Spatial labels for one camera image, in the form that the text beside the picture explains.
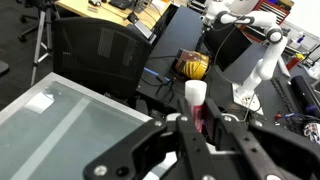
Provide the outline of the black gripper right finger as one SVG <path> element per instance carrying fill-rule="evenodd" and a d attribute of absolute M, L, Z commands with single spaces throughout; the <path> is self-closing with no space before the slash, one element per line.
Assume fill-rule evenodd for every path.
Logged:
<path fill-rule="evenodd" d="M 226 120 L 206 98 L 203 112 L 209 139 L 217 151 L 235 151 L 257 179 L 320 180 L 320 146 L 282 127 L 251 119 Z"/>

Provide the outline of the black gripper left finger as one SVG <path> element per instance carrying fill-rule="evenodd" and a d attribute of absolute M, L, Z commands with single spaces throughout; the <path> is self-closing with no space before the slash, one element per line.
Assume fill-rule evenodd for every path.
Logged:
<path fill-rule="evenodd" d="M 209 150 L 186 99 L 178 101 L 178 110 L 176 120 L 151 119 L 96 157 L 85 166 L 84 180 L 142 180 L 169 152 L 177 161 L 160 180 L 214 180 Z"/>

